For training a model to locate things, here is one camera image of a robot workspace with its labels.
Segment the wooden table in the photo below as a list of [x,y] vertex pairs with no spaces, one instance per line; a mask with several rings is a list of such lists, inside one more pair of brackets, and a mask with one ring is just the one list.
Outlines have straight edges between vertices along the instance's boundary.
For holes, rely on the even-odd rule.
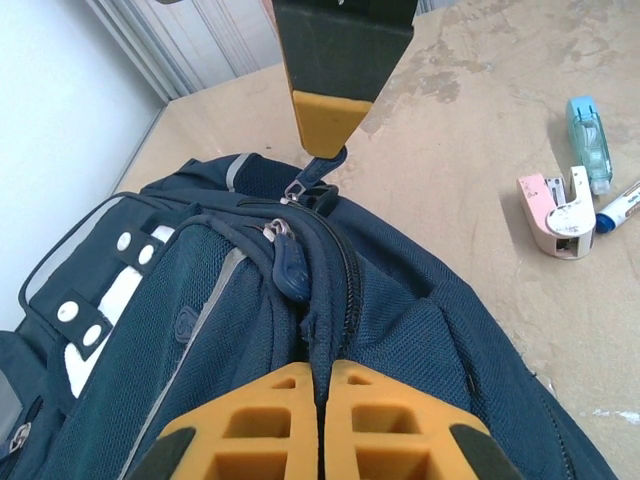
[[[515,180],[566,175],[565,104],[585,94],[602,114],[614,196],[640,178],[638,26],[634,0],[478,0],[424,15],[329,178],[471,283],[621,478],[640,465],[640,216],[586,258],[554,259],[534,243]],[[282,66],[171,103],[121,189],[246,151],[308,161]]]

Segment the white snap button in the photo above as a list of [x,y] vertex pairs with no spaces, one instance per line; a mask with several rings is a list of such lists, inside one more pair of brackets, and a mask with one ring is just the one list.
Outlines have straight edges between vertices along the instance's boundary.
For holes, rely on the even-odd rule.
[[145,245],[145,247],[140,250],[140,255],[138,255],[138,263],[140,265],[146,265],[153,257],[153,245]]
[[98,338],[100,337],[100,333],[102,333],[102,327],[100,325],[94,325],[89,330],[87,330],[87,333],[85,333],[84,337],[82,338],[82,343],[84,344],[84,346],[89,347],[96,343],[96,340],[98,340]]
[[131,234],[129,232],[124,232],[122,235],[120,235],[120,238],[118,238],[118,244],[116,246],[118,247],[118,251],[124,252],[127,248],[129,248],[130,244]]
[[61,322],[70,322],[78,316],[80,307],[76,302],[64,302],[58,309],[58,320]]

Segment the backpack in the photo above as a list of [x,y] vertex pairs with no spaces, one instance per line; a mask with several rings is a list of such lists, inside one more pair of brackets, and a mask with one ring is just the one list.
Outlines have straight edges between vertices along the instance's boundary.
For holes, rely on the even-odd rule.
[[29,425],[0,479],[124,478],[173,419],[292,362],[322,422],[337,360],[470,412],[524,478],[615,478],[469,285],[335,186],[281,201],[299,173],[190,160],[58,242],[0,333],[0,440]]

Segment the stapler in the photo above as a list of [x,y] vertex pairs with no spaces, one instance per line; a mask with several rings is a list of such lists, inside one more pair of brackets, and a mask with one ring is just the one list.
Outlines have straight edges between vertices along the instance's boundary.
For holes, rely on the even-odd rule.
[[516,183],[529,226],[543,252],[565,260],[589,253],[596,215],[584,166],[571,168],[570,201],[561,177],[545,179],[536,173]]

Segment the white stapler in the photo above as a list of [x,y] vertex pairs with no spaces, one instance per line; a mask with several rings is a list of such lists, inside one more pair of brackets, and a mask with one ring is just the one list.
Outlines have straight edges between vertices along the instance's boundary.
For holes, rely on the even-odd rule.
[[541,174],[519,178],[520,200],[538,246],[554,257],[575,260],[593,246],[596,214],[587,170],[571,168],[567,203],[562,178],[545,179]]

